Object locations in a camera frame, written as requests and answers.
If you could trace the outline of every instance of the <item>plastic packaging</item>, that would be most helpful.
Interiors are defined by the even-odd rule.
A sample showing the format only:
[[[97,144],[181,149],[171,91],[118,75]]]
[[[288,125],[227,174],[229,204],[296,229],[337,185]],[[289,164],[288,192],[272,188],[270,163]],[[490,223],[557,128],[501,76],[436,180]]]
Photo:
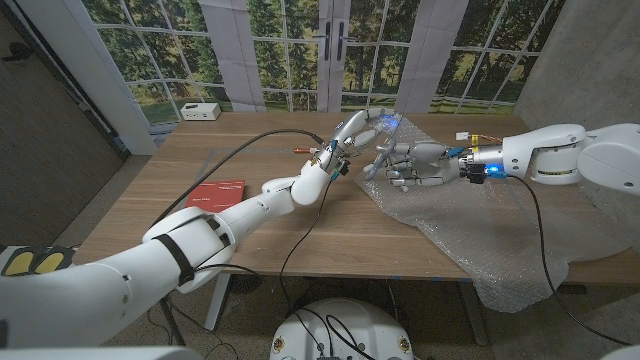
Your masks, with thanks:
[[[397,142],[432,140],[404,118]],[[413,186],[407,193],[382,174],[356,182],[380,209],[417,226],[473,279],[488,308],[517,312],[551,295],[540,253],[537,216],[525,187],[508,179],[482,185],[456,180],[442,186]],[[613,255],[630,247],[615,223],[605,218],[577,186],[532,185],[540,202],[547,267],[557,287],[568,263]]]

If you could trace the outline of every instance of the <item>wooden table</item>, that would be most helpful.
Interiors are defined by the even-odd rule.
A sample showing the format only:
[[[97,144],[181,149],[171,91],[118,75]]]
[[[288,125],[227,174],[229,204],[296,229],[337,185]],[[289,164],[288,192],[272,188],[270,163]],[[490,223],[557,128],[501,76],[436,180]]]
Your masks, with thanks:
[[[215,122],[182,122],[151,158],[104,219],[82,244],[76,264],[95,261],[140,244],[153,220],[194,180],[231,149],[267,130],[300,128],[328,138],[346,114],[223,113]],[[455,133],[493,136],[529,129],[515,116],[407,115],[434,139],[455,145]],[[241,152],[210,180],[246,180],[245,198],[257,195],[273,178],[294,176],[308,155],[294,147],[313,146],[304,135],[278,134]],[[329,190],[325,209],[313,232],[289,260],[285,275],[460,280],[469,275],[415,227],[383,214],[353,181],[375,154],[352,161],[351,173]],[[588,201],[580,203],[590,208]],[[233,263],[262,274],[280,271],[289,250],[307,231],[319,201],[257,229],[237,249]],[[567,282],[640,284],[637,254],[626,252],[595,261],[573,263]]]

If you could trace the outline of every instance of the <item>window pane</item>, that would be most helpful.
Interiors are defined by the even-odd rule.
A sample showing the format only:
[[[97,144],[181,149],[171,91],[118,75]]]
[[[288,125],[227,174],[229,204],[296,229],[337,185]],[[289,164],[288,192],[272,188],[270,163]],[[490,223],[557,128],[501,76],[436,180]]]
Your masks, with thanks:
[[[222,111],[233,111],[233,106],[227,97],[224,88],[213,86],[199,86],[200,94],[204,98],[204,102],[217,102]]]
[[[158,78],[142,41],[133,31],[98,29],[98,33],[125,81]]]
[[[293,93],[293,111],[316,111],[317,96],[314,93]]]
[[[262,96],[267,111],[289,111],[287,93],[264,91]]]
[[[349,36],[357,42],[378,41],[384,0],[351,0]]]
[[[284,37],[280,0],[247,0],[247,10],[253,36]]]
[[[390,98],[386,96],[372,96],[369,102],[370,107],[385,107],[392,108],[396,106],[396,98]]]
[[[484,46],[504,0],[469,1],[455,46]]]
[[[367,106],[366,96],[342,95],[342,112],[362,110]]]
[[[511,115],[514,105],[493,105],[487,114],[494,115]]]
[[[451,51],[447,65],[445,65],[442,72],[436,94],[461,97],[471,78],[471,74],[473,74],[473,69],[480,54],[480,52],[475,51]]]
[[[515,55],[486,53],[465,98],[493,100],[515,60]]]
[[[213,52],[211,40],[204,36],[178,36],[180,47],[189,70],[197,82],[222,84],[218,59]]]
[[[127,24],[129,21],[119,1],[110,0],[82,0],[95,24]]]
[[[171,82],[168,83],[167,86],[169,87],[171,97],[173,97],[173,102],[176,104],[178,110],[182,109],[186,103],[201,102],[198,92],[193,84]]]
[[[378,50],[376,73],[373,77],[374,93],[397,94],[408,47],[381,45]]]
[[[179,31],[207,31],[198,0],[162,0],[171,27]]]
[[[342,91],[369,92],[375,46],[347,46]]]
[[[489,46],[494,49],[522,49],[546,3],[547,0],[510,2]]]
[[[125,0],[136,26],[168,29],[157,0]]]
[[[433,114],[453,114],[458,108],[458,101],[434,99],[429,107],[429,112]]]
[[[489,108],[489,104],[463,102],[458,114],[484,114],[487,108]]]
[[[187,79],[187,70],[184,68],[180,52],[173,37],[166,33],[143,33],[144,40],[149,45],[151,54],[158,63],[160,72],[165,78]]]
[[[262,87],[285,89],[287,69],[284,57],[284,43],[276,41],[254,41],[258,72]]]
[[[527,77],[529,77],[529,73],[537,59],[537,56],[523,56],[511,72],[511,75],[509,75],[509,80],[507,80],[496,100],[501,102],[518,101],[524,83],[527,81]]]
[[[289,44],[292,89],[318,88],[318,45]]]
[[[311,39],[318,32],[318,0],[285,0],[287,37]]]
[[[560,15],[560,10],[562,10],[562,6],[564,5],[565,0],[554,0],[547,10],[547,13],[544,15],[544,19],[538,26],[536,33],[533,35],[531,42],[529,42],[529,47],[527,51],[531,52],[540,52],[542,51],[542,47],[544,43],[547,41],[549,34],[551,33],[551,29],[553,25],[556,23],[558,19],[558,15]]]
[[[180,121],[162,84],[130,85],[129,88],[131,88],[131,92],[135,96],[138,105],[140,105],[144,116],[147,117],[149,124],[166,124]]]
[[[391,1],[382,30],[383,41],[410,42],[420,0]]]

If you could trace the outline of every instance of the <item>white robotic arm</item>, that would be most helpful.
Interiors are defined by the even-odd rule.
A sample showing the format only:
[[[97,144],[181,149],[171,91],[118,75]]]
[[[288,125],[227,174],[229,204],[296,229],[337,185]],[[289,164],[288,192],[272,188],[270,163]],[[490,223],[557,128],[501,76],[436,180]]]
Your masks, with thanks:
[[[576,183],[582,178],[640,196],[640,125],[620,124],[586,132],[561,124],[506,137],[500,145],[453,148],[435,142],[378,146],[380,156],[365,168],[369,177],[382,164],[390,183],[407,191],[411,185],[434,186],[467,177],[524,177],[548,185]]]
[[[151,227],[141,245],[111,257],[48,274],[0,277],[5,345],[97,346],[173,289],[188,293],[203,285],[222,269],[198,268],[229,263],[236,247],[264,222],[292,212],[296,203],[314,203],[332,178],[345,174],[355,134],[381,112],[354,113],[299,176],[271,180],[262,194],[221,213],[183,209]]]

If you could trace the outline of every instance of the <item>door handle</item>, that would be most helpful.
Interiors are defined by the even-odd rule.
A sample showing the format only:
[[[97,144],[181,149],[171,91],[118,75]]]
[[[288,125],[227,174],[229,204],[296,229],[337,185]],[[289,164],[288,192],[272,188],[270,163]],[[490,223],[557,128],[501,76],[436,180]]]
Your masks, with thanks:
[[[33,50],[27,45],[19,42],[12,42],[9,45],[9,51],[11,51],[11,56],[5,56],[2,58],[4,61],[18,61],[28,59],[31,54],[33,54]]]
[[[342,34],[344,34],[344,22],[340,23],[340,30],[338,34],[338,61],[342,59],[342,41],[358,41],[356,38],[342,36]]]
[[[331,40],[331,22],[327,21],[324,35],[313,35],[314,39],[324,39],[324,61],[329,61],[329,41]]]

